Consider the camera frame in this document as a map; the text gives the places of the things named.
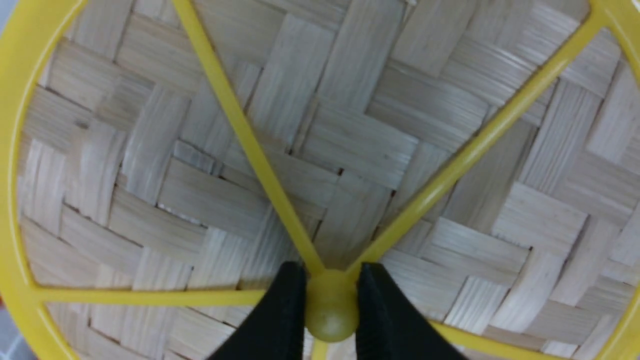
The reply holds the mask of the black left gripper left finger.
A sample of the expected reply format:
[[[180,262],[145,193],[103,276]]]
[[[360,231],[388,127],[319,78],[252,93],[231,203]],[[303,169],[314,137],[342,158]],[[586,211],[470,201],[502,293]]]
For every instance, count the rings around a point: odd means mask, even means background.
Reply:
[[[236,331],[210,360],[301,360],[304,355],[306,271],[284,262],[274,280]]]

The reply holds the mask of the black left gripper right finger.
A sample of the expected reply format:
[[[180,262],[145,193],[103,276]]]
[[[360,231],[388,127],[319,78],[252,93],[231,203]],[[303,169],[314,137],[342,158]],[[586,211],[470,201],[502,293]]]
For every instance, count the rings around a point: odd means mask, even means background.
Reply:
[[[358,278],[359,360],[464,360],[410,303],[386,268],[362,264]]]

